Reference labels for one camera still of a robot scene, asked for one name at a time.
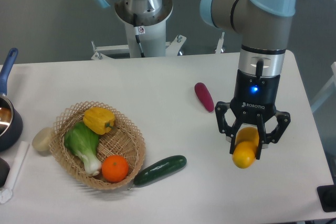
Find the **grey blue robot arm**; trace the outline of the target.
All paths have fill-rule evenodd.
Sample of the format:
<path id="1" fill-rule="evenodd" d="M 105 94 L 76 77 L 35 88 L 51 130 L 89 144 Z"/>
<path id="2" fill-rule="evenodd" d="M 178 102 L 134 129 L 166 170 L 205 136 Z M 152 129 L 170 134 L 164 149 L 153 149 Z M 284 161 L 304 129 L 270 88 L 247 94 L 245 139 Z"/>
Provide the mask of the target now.
<path id="1" fill-rule="evenodd" d="M 166 20 L 171 0 L 95 0 L 114 6 L 124 22 L 132 58 L 167 56 Z M 202 20 L 210 26 L 242 35 L 235 92 L 229 103 L 218 102 L 219 131 L 230 141 L 236 156 L 243 124 L 257 128 L 255 157 L 277 143 L 290 123 L 290 115 L 276 109 L 275 100 L 287 49 L 296 0 L 201 0 Z"/>

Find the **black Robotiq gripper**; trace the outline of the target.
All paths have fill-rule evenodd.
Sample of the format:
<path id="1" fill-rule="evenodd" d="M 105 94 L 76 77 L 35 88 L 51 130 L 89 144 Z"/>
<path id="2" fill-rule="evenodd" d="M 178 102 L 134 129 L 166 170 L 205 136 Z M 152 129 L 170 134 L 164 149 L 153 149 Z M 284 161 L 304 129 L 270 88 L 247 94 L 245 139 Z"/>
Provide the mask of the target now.
<path id="1" fill-rule="evenodd" d="M 280 75 L 258 79 L 240 70 L 237 71 L 233 99 L 230 103 L 219 101 L 215 106 L 218 130 L 230 139 L 230 154 L 234 153 L 236 135 L 243 123 L 257 126 L 259 136 L 257 160 L 260 159 L 263 145 L 278 143 L 291 122 L 288 112 L 276 111 L 275 100 L 279 81 Z M 232 126 L 228 125 L 225 117 L 229 109 L 236 117 Z M 266 133 L 265 122 L 273 116 L 277 119 L 277 125 L 270 133 Z"/>

